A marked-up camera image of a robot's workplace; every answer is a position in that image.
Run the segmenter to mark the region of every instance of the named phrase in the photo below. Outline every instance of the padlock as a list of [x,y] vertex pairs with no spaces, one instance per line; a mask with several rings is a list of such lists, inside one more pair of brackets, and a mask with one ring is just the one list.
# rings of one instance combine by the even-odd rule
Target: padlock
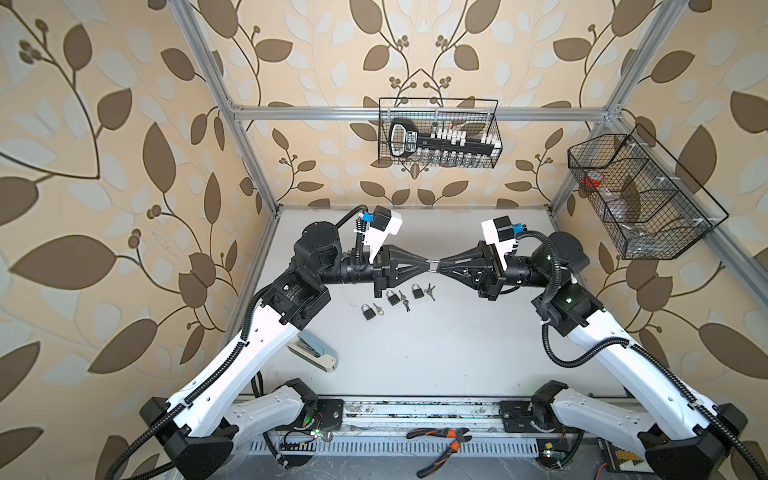
[[397,295],[397,293],[391,290],[387,290],[386,299],[389,300],[389,305],[397,305],[400,303],[400,297]]
[[422,290],[418,283],[414,283],[411,286],[411,291],[413,292],[413,298],[422,298],[424,296],[424,290]]
[[374,316],[376,316],[376,312],[373,311],[373,309],[367,305],[362,306],[362,315],[366,318],[366,320],[372,319]]

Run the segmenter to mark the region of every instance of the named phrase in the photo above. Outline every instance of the cable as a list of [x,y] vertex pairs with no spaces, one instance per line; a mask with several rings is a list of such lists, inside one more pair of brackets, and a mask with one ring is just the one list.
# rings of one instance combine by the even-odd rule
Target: cable
[[344,215],[344,217],[343,217],[341,220],[339,220],[338,222],[336,222],[336,228],[341,228],[341,226],[342,226],[343,224],[345,224],[347,221],[349,221],[349,219],[351,219],[351,218],[352,218],[352,217],[354,217],[355,215],[359,214],[360,212],[363,212],[363,213],[366,213],[366,214],[367,214],[367,213],[368,213],[368,207],[366,207],[365,205],[362,205],[362,204],[361,204],[361,205],[358,205],[357,207],[355,207],[355,208],[351,209],[351,210],[350,210],[350,211],[347,213],[347,215]]

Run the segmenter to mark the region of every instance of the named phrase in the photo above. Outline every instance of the wire basket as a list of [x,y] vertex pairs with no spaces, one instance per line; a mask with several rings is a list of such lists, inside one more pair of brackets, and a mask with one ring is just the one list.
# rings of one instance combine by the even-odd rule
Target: wire basket
[[434,102],[434,98],[379,99],[379,163],[495,167],[503,149],[496,121],[498,101]]
[[[657,164],[652,147],[674,161],[675,173]],[[569,148],[568,168],[625,260],[677,258],[728,218],[695,176],[640,124],[629,135],[605,134]],[[706,212],[702,200],[717,212]]]

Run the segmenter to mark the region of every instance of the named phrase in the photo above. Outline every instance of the leaf-patterned wallpaper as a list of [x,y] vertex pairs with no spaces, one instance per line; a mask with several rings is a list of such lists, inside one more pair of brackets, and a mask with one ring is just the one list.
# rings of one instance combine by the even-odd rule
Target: leaf-patterned wallpaper
[[540,207],[567,172],[583,122],[500,122],[496,167],[442,168],[378,158],[377,127],[341,121],[254,121],[246,128],[283,205]]
[[[624,112],[654,132],[725,206],[731,218],[720,228],[766,268],[767,18],[765,2],[692,0]],[[765,465],[768,315],[740,281],[703,242],[672,261],[618,260],[578,192],[558,221],[591,258],[584,272],[591,291],[682,379],[742,409],[750,422],[743,440]],[[755,478],[738,455],[720,473]]]
[[266,224],[162,6],[0,1],[2,478],[102,478],[217,352]]
[[601,107],[660,2],[192,0],[235,102]]

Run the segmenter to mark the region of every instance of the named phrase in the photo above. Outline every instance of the pliers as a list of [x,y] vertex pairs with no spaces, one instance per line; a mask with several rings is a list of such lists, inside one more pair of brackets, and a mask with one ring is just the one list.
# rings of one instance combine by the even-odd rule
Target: pliers
[[419,478],[424,478],[429,477],[431,474],[437,472],[451,455],[458,452],[458,450],[462,447],[462,443],[472,440],[472,435],[467,435],[467,432],[469,432],[469,429],[416,429],[408,432],[408,435],[406,435],[408,440],[425,436],[455,439],[453,443],[442,453],[442,455],[440,455],[440,458],[435,460],[426,468],[422,468],[416,472],[416,476]]

